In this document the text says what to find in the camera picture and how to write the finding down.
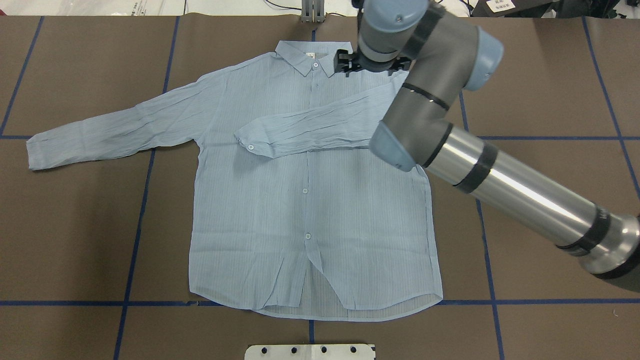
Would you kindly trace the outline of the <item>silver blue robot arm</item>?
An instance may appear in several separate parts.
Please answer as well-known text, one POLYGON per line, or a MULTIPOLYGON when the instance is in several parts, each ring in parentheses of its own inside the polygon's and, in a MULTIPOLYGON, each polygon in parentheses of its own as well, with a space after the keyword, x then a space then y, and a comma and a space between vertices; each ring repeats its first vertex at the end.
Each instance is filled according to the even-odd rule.
POLYGON ((518 161, 492 141, 445 120, 462 91, 477 91, 514 48, 432 0, 355 0, 358 48, 339 51, 336 70, 408 76, 370 148, 407 172, 420 167, 549 239, 587 273, 639 291, 639 217, 615 214, 518 161))

